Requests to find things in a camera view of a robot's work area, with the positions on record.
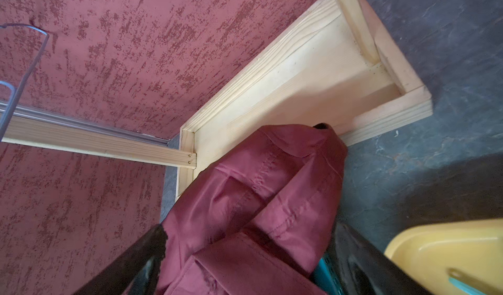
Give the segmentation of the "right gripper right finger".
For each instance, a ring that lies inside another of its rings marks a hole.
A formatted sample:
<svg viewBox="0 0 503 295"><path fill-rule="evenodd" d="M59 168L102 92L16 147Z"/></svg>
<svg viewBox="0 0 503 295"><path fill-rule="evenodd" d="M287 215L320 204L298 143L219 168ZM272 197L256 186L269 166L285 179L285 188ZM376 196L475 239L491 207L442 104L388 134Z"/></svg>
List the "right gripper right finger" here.
<svg viewBox="0 0 503 295"><path fill-rule="evenodd" d="M335 271L344 294L430 294L351 226L336 222Z"/></svg>

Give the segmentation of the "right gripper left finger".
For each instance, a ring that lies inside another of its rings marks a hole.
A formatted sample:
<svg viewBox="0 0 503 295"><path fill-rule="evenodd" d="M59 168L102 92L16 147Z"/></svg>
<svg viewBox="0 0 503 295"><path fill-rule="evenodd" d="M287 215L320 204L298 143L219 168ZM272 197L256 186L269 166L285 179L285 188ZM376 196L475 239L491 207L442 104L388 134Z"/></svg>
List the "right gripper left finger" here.
<svg viewBox="0 0 503 295"><path fill-rule="evenodd" d="M76 294L154 294L168 236L153 226Z"/></svg>

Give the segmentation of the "maroon satin shirt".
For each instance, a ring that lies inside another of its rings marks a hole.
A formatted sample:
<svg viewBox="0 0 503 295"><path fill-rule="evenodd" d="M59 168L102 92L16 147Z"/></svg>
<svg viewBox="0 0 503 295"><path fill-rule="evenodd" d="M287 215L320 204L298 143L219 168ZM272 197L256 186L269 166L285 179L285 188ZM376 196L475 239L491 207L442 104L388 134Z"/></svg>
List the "maroon satin shirt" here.
<svg viewBox="0 0 503 295"><path fill-rule="evenodd" d="M259 128L203 170L162 221L157 294L320 294L347 147L328 125Z"/></svg>

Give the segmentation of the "teal clothespin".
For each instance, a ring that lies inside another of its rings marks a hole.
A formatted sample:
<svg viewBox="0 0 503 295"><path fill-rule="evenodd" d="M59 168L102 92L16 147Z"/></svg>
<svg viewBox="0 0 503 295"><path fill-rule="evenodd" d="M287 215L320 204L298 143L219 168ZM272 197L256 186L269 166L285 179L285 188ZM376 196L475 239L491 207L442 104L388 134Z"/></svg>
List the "teal clothespin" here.
<svg viewBox="0 0 503 295"><path fill-rule="evenodd" d="M449 278L449 282L455 286L456 288L458 288L459 290L465 292L466 294L468 295L486 295L486 293L466 284L466 283L463 283L462 281L454 278L454 277L450 277Z"/></svg>

